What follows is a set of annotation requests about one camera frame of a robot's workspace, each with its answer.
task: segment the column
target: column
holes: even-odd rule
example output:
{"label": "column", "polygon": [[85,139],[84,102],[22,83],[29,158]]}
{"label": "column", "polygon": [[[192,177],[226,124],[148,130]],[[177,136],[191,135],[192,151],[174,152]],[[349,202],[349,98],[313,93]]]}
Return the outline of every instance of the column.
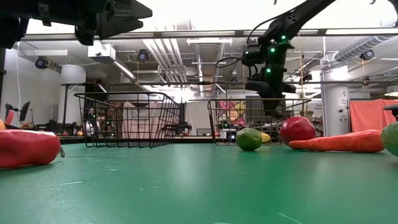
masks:
{"label": "column", "polygon": [[[348,81],[348,67],[322,63],[321,81]],[[349,132],[349,89],[345,84],[322,84],[323,133],[335,136]]]}
{"label": "column", "polygon": [[[78,65],[64,65],[61,71],[61,84],[65,83],[84,83],[86,82],[86,69]],[[72,90],[74,85],[70,85],[68,91]],[[63,121],[63,106],[65,104],[65,86],[60,88],[60,100],[58,106],[58,123]],[[72,124],[76,122],[81,125],[80,108],[83,108],[84,100],[75,97],[75,93],[84,93],[84,86],[76,86],[68,95],[67,101],[67,112],[66,112],[66,124]]]}

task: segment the green table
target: green table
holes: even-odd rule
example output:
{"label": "green table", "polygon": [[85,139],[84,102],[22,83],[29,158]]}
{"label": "green table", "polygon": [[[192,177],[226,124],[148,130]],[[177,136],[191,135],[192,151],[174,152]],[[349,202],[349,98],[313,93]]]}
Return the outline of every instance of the green table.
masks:
{"label": "green table", "polygon": [[264,146],[66,145],[52,164],[0,170],[0,223],[398,222],[398,157]]}

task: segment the plastic vegetable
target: plastic vegetable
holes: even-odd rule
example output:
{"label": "plastic vegetable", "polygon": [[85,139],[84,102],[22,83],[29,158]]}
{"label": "plastic vegetable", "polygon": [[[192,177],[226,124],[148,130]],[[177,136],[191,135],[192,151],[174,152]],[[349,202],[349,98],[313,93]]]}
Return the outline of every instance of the plastic vegetable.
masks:
{"label": "plastic vegetable", "polygon": [[54,133],[8,129],[0,131],[0,168],[46,165],[58,153],[65,157]]}
{"label": "plastic vegetable", "polygon": [[380,152],[384,150],[381,143],[381,131],[379,130],[366,130],[305,141],[291,141],[289,142],[289,146],[293,149],[321,152]]}

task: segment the red curtain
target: red curtain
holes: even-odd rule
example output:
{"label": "red curtain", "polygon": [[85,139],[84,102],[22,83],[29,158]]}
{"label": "red curtain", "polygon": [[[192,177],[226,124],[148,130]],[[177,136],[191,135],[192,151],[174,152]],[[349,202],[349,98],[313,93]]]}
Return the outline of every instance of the red curtain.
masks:
{"label": "red curtain", "polygon": [[394,100],[350,101],[351,125],[353,132],[369,129],[382,130],[396,121],[391,111],[384,111],[388,105],[396,105]]}

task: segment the wire basket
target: wire basket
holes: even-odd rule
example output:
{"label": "wire basket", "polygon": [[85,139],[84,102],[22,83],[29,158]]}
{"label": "wire basket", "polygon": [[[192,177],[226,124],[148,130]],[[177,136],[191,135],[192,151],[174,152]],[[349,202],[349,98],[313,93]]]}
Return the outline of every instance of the wire basket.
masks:
{"label": "wire basket", "polygon": [[77,93],[87,147],[157,147],[174,142],[180,105],[164,93]]}
{"label": "wire basket", "polygon": [[[211,99],[208,101],[211,135],[218,145],[236,145],[236,134],[244,128],[266,133],[271,140],[263,144],[283,144],[279,130],[284,119],[307,116],[309,99]],[[277,103],[275,110],[265,110],[264,103]]]}

